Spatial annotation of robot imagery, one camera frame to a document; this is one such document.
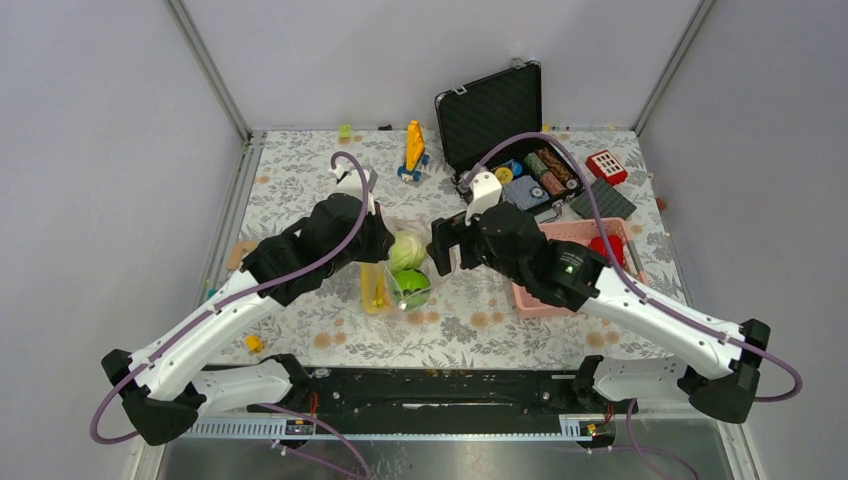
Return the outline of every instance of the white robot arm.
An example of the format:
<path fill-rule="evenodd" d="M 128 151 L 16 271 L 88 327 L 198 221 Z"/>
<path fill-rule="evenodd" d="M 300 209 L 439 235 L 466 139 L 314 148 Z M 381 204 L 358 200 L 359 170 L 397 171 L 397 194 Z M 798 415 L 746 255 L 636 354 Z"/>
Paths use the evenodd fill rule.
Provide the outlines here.
<path fill-rule="evenodd" d="M 364 193 L 360 178 L 340 168 L 333 173 L 338 180 L 336 190 L 319 202 L 308 218 L 260 242 L 212 298 L 146 347 L 132 353 L 113 350 L 103 358 L 101 364 L 113 385 L 139 371 L 120 394 L 130 421 L 149 444 L 176 438 L 200 415 L 282 400 L 295 382 L 303 380 L 296 361 L 286 365 L 285 358 L 272 358 L 240 368 L 203 369 L 248 327 L 299 295 L 317 289 L 324 278 L 347 264 L 388 258 L 394 237 L 383 224 L 379 205 L 367 195 L 367 214 L 361 228 L 343 250 L 291 281 L 260 287 L 315 265 L 317 259 L 340 245 L 346 234 L 356 230 Z M 376 173 L 370 169 L 363 173 L 368 189 L 373 189 Z M 242 293 L 251 289 L 251 293 Z M 222 300 L 233 295 L 240 298 L 222 307 Z"/>
<path fill-rule="evenodd" d="M 754 319 L 737 324 L 708 316 L 626 274 L 622 279 L 606 258 L 583 245 L 548 240 L 532 215 L 512 204 L 498 203 L 501 185 L 488 171 L 477 173 L 469 187 L 472 201 L 468 210 L 432 224 L 433 243 L 428 252 L 440 274 L 453 268 L 448 251 L 459 245 L 461 268 L 486 265 L 549 305 L 609 319 L 673 354 L 630 361 L 587 357 L 575 381 L 575 388 L 583 389 L 583 401 L 688 399 L 695 408 L 719 420 L 745 421 L 754 402 L 762 359 L 738 344 L 765 350 L 768 326 Z M 681 322 L 646 299 L 723 334 L 723 338 Z"/>

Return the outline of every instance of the gray wall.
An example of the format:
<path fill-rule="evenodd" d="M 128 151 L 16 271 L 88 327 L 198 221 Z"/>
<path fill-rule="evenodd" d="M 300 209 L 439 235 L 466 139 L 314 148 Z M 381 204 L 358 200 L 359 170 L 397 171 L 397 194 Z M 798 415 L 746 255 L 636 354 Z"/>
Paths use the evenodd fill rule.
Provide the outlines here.
<path fill-rule="evenodd" d="M 119 478 L 100 358 L 190 311 L 239 141 L 161 1 L 2 2 L 0 47 L 0 478 Z"/>
<path fill-rule="evenodd" d="M 436 127 L 433 97 L 542 62 L 545 121 L 631 125 L 697 0 L 186 0 L 256 129 Z"/>
<path fill-rule="evenodd" d="M 642 138 L 696 306 L 770 324 L 806 381 L 749 418 L 769 480 L 845 476 L 846 23 L 843 0 L 719 1 Z"/>

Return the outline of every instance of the pink basket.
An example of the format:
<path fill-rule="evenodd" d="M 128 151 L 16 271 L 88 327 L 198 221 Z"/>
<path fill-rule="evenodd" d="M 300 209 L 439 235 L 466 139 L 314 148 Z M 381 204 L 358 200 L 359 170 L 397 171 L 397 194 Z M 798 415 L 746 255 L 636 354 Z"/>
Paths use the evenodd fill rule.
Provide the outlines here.
<path fill-rule="evenodd" d="M 632 239 L 630 235 L 630 227 L 627 222 L 620 218 L 605 218 L 604 227 L 607 234 L 618 235 L 621 241 L 625 244 L 625 258 L 627 259 L 628 271 L 633 273 L 633 259 L 627 254 L 627 243 Z M 581 245 L 589 245 L 593 238 L 599 236 L 598 225 L 594 220 L 582 220 L 579 222 L 562 222 L 562 223 L 543 223 L 539 225 L 539 229 L 545 233 L 548 238 L 555 240 L 567 240 L 577 242 Z M 642 283 L 647 285 L 647 277 L 643 273 L 637 276 Z M 567 308 L 552 307 L 542 303 L 539 299 L 527 293 L 524 287 L 519 287 L 512 284 L 512 294 L 515 296 L 515 311 L 518 313 L 518 318 L 535 318 L 535 317 L 554 317 L 558 315 L 571 315 L 574 312 Z"/>

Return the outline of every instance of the red toy block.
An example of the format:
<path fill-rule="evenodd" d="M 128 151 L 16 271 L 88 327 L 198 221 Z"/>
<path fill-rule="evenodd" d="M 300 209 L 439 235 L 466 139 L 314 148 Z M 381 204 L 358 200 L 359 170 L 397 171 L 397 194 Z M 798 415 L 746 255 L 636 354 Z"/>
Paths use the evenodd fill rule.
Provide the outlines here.
<path fill-rule="evenodd" d="M 586 159 L 586 166 L 596 177 L 610 185 L 618 185 L 627 179 L 627 170 L 609 150 L 600 151 Z"/>
<path fill-rule="evenodd" d="M 612 253 L 615 255 L 615 259 L 618 260 L 618 264 L 627 268 L 627 262 L 624 259 L 624 244 L 621 243 L 621 237 L 618 235 L 610 235 L 609 239 L 610 246 L 612 247 Z M 607 249 L 604 248 L 604 241 L 601 240 L 601 237 L 593 238 L 592 241 L 589 242 L 589 248 L 607 257 L 607 260 L 610 259 L 607 255 Z"/>

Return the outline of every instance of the small toy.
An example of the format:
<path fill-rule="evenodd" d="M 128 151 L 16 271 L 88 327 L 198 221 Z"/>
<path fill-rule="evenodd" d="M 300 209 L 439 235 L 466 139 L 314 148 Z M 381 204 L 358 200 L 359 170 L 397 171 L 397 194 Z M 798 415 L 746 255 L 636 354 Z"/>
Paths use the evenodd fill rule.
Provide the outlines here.
<path fill-rule="evenodd" d="M 506 185 L 511 182 L 515 175 L 512 173 L 512 169 L 509 167 L 498 167 L 495 169 L 495 178 L 501 182 L 501 185 Z"/>
<path fill-rule="evenodd" d="M 415 310 L 430 299 L 430 279 L 420 270 L 401 270 L 394 274 L 392 296 L 401 310 Z"/>
<path fill-rule="evenodd" d="M 535 153 L 528 153 L 526 157 L 524 157 L 524 163 L 527 164 L 527 168 L 533 172 L 537 178 L 541 178 L 545 172 L 548 171 L 548 167 L 544 162 L 539 158 Z"/>
<path fill-rule="evenodd" d="M 505 202 L 509 202 L 521 210 L 529 210 L 551 199 L 541 185 L 533 180 L 533 177 L 527 175 L 518 177 L 504 185 L 502 195 Z"/>
<path fill-rule="evenodd" d="M 510 168 L 512 168 L 512 176 L 513 177 L 517 177 L 517 176 L 521 175 L 521 172 L 524 171 L 524 167 L 522 167 L 521 164 L 516 162 L 515 160 L 510 160 L 510 161 L 506 162 L 506 164 L 509 165 Z"/>
<path fill-rule="evenodd" d="M 427 244 L 418 235 L 401 230 L 395 234 L 395 243 L 389 248 L 392 272 L 418 268 L 427 257 Z"/>
<path fill-rule="evenodd" d="M 540 150 L 536 150 L 536 155 L 542 160 L 551 172 L 554 174 L 559 183 L 565 185 L 565 188 L 568 190 L 576 190 L 580 187 L 580 182 L 574 178 L 574 175 L 571 171 L 566 167 L 558 158 L 554 156 L 550 150 L 543 148 Z"/>
<path fill-rule="evenodd" d="M 420 165 L 427 165 L 430 156 L 424 153 L 424 133 L 418 120 L 409 122 L 406 129 L 406 161 L 398 168 L 398 177 L 404 182 L 421 180 Z"/>
<path fill-rule="evenodd" d="M 618 185 L 627 179 L 627 170 L 609 150 L 589 155 L 586 166 L 596 177 L 603 178 L 610 185 Z"/>
<path fill-rule="evenodd" d="M 542 176 L 539 177 L 539 183 L 541 183 L 542 186 L 545 187 L 545 190 L 547 190 L 553 196 L 557 196 L 565 191 L 565 187 L 563 187 L 562 184 L 559 183 L 559 180 L 556 179 L 556 177 L 553 173 L 551 173 L 550 170 L 546 170 L 545 173 L 543 173 Z"/>
<path fill-rule="evenodd" d="M 265 350 L 265 345 L 262 344 L 262 340 L 257 335 L 248 336 L 244 339 L 244 343 L 247 344 L 247 348 L 253 353 L 260 353 L 262 350 Z"/>
<path fill-rule="evenodd" d="M 592 193 L 595 194 L 602 217 L 619 217 L 627 220 L 636 210 L 636 205 L 630 203 L 624 195 L 618 193 L 612 185 L 602 178 L 595 180 L 590 188 Z M 589 204 L 588 192 L 578 195 L 569 205 L 582 218 L 594 218 L 592 206 Z"/>
<path fill-rule="evenodd" d="M 624 259 L 624 244 L 621 243 L 621 237 L 618 235 L 608 235 L 610 241 L 610 247 L 612 247 L 612 253 L 615 255 L 615 259 L 618 260 L 618 264 L 627 269 L 627 262 Z M 589 248 L 600 253 L 607 260 L 612 260 L 607 255 L 607 249 L 604 247 L 604 241 L 601 237 L 595 237 L 589 242 Z"/>

